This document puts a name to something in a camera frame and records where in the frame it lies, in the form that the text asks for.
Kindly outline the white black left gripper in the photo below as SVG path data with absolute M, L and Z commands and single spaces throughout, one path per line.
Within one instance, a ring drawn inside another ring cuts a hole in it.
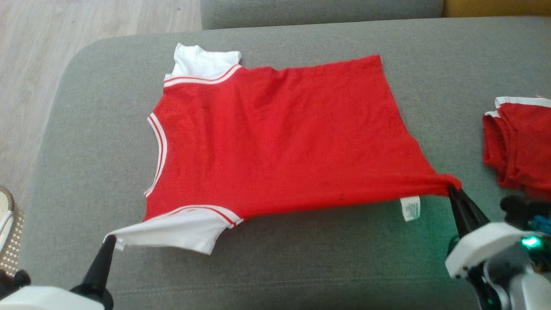
M 112 310 L 114 300 L 105 289 L 117 238 L 108 235 L 86 274 L 86 285 L 71 290 L 26 286 L 2 298 L 2 310 Z

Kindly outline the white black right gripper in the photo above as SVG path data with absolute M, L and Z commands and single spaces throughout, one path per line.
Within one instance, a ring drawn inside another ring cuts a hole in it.
M 521 243 L 522 238 L 536 236 L 536 231 L 523 231 L 508 223 L 489 223 L 488 217 L 462 189 L 449 186 L 449 202 L 460 238 L 445 260 L 452 278 L 465 278 L 471 268 Z

